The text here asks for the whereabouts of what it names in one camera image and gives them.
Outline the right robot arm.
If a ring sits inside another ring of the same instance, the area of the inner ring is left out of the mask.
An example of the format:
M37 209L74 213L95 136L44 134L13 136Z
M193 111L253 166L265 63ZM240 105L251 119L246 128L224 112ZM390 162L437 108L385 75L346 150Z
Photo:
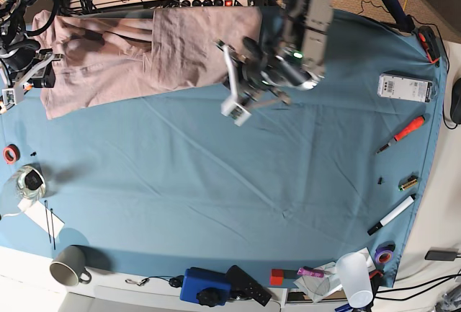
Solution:
M24 92L28 86L52 88L51 63L58 55L43 48L36 38L53 23L61 0L53 0L50 16L42 27L26 28L24 15L27 7L37 0L1 0L1 82L10 94Z

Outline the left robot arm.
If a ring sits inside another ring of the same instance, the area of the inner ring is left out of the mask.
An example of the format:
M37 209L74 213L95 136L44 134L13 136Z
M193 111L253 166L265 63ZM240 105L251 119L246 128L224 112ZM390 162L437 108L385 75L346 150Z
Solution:
M328 29L334 17L331 0L284 0L281 15L282 25L271 40L242 39L248 56L216 41L228 69L225 85L230 94L221 104L223 115L234 120L249 116L266 92L290 104L283 88L310 90L324 77Z

